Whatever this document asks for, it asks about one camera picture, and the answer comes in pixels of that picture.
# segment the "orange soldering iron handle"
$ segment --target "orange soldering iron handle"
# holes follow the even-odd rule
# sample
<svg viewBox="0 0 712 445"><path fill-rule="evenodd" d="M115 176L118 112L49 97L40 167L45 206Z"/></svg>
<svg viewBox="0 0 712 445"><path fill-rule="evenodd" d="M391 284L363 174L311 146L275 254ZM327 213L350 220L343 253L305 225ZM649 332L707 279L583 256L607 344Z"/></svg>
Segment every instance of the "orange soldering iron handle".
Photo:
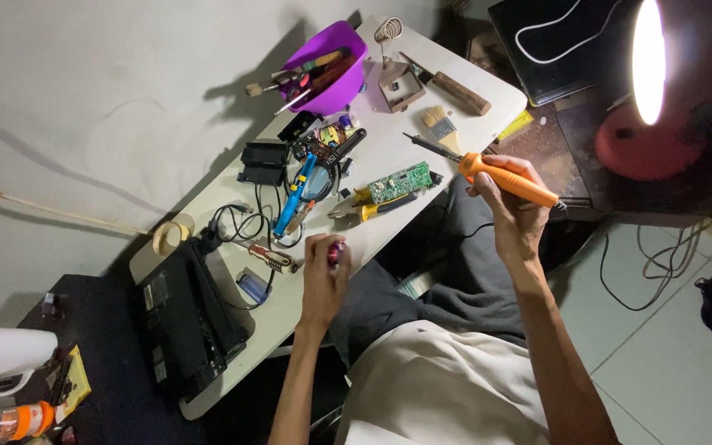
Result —
<svg viewBox="0 0 712 445"><path fill-rule="evenodd" d="M482 161L482 155L479 153L467 153L463 156L463 159L460 160L460 165L458 165L458 171L465 177L473 177L479 172L488 173L496 185L502 189L543 207L552 207L559 201L559 197L556 194L525 177L500 167L489 166Z"/></svg>

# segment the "hand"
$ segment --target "hand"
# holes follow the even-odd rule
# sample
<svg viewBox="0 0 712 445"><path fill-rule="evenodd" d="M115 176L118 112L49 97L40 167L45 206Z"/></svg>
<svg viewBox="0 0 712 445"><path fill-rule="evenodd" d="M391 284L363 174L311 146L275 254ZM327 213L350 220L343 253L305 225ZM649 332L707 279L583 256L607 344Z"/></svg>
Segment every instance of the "hand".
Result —
<svg viewBox="0 0 712 445"><path fill-rule="evenodd" d="M507 169L540 187L547 188L532 164L525 159L488 155L483 156L482 161L489 166ZM525 261L538 260L540 236L548 221L548 208L505 192L483 172L474 175L474 186L466 191L470 197L482 195L493 211L496 252L511 272Z"/></svg>
<svg viewBox="0 0 712 445"><path fill-rule="evenodd" d="M340 311L351 278L351 249L346 245L340 252L336 276L332 276L328 268L328 248L337 241L345 241L345 237L318 234L306 238L305 242L304 299L302 318L296 329L310 330L321 338Z"/></svg>

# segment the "purple bowl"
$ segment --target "purple bowl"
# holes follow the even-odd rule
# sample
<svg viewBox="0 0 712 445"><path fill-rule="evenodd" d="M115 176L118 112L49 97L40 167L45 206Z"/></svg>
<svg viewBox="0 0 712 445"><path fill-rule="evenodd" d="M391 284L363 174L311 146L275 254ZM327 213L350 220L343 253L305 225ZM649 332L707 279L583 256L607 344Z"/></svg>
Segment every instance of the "purple bowl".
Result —
<svg viewBox="0 0 712 445"><path fill-rule="evenodd" d="M328 116L342 110L345 105L350 104L356 97L361 84L364 83L364 71L361 69L361 61L367 54L367 44L351 28L351 25L348 25L344 20L331 24L328 28L309 39L309 42L290 57L290 60L285 63L282 69L288 70L301 66L304 62L326 55L339 47L351 48L351 54L356 56L356 62L322 93L309 101L303 101L302 99L302 103L290 107L291 112L305 110ZM282 97L286 96L284 91L280 91L280 93Z"/></svg>

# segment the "white wall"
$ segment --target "white wall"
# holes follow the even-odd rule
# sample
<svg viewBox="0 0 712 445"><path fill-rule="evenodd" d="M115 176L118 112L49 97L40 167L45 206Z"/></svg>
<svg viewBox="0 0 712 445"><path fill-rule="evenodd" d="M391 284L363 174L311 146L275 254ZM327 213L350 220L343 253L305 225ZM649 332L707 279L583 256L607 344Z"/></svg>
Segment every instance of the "white wall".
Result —
<svg viewBox="0 0 712 445"><path fill-rule="evenodd" d="M279 97L246 84L355 11L430 35L449 3L0 1L0 189L149 228L270 122ZM0 201L0 325L130 239Z"/></svg>

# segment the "red lamp base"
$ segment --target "red lamp base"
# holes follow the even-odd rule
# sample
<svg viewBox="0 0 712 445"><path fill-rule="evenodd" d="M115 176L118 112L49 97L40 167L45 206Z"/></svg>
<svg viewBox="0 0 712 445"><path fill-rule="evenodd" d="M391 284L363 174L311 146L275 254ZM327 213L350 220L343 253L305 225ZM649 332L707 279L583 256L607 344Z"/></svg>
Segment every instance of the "red lamp base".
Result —
<svg viewBox="0 0 712 445"><path fill-rule="evenodd" d="M655 125L639 119L636 110L623 106L610 114L595 135L600 162L612 172L634 180L660 180L693 165L703 153L701 145L686 145L677 135L687 115L663 116Z"/></svg>

